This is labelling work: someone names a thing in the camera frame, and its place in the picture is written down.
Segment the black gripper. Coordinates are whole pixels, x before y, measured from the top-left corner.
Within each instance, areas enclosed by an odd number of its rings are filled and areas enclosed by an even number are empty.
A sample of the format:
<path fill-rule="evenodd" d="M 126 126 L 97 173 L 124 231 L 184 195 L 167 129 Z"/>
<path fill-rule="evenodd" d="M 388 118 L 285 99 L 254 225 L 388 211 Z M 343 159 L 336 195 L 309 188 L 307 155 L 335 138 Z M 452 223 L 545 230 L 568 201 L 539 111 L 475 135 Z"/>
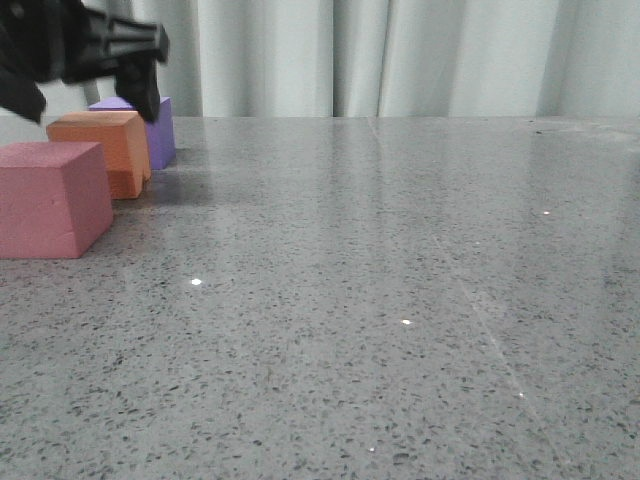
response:
<path fill-rule="evenodd" d="M 1 107 L 40 124 L 46 99 L 36 83 L 111 77 L 117 95 L 155 122 L 156 64 L 168 53 L 160 24 L 112 16 L 80 1 L 3 1 Z"/>

